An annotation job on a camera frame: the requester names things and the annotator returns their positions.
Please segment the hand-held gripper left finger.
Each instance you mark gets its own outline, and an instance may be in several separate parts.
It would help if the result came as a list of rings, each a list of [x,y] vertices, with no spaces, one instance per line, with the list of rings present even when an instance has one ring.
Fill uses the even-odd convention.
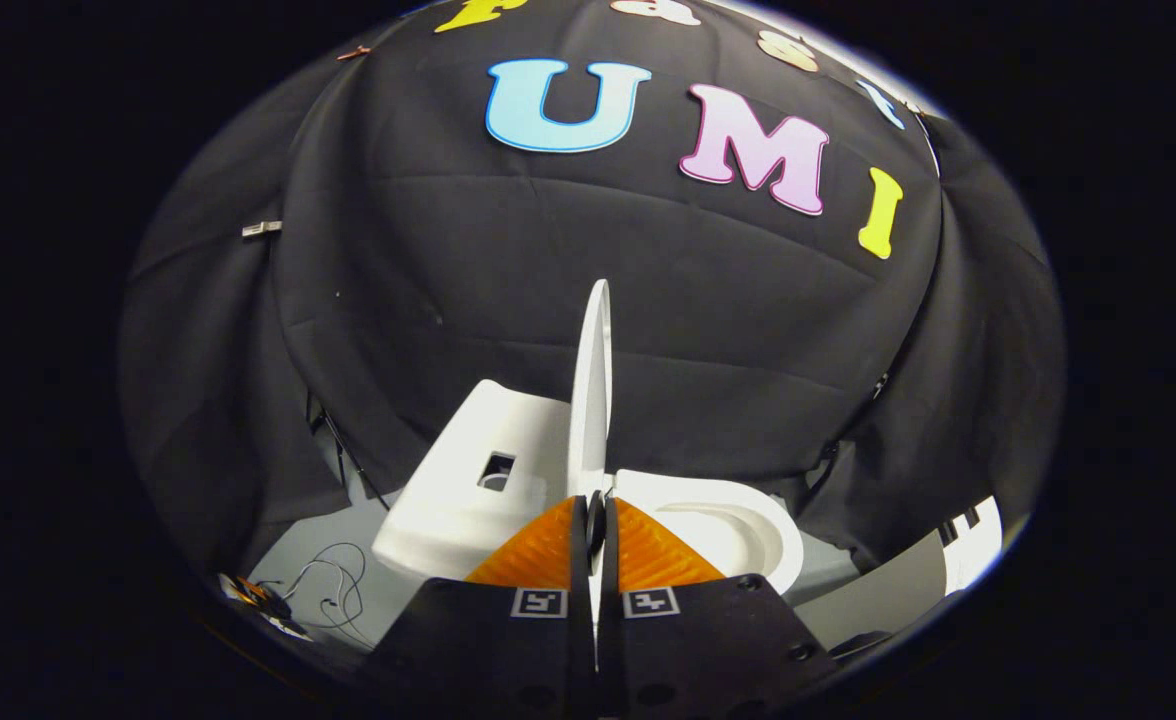
[[[593,716],[583,496],[465,579],[430,578],[363,664],[377,716]]]

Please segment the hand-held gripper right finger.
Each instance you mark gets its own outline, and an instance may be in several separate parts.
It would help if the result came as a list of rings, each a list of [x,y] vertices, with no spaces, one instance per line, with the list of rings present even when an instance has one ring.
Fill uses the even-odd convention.
[[[597,669],[607,716],[780,716],[838,674],[766,576],[713,568],[621,498],[603,511]]]

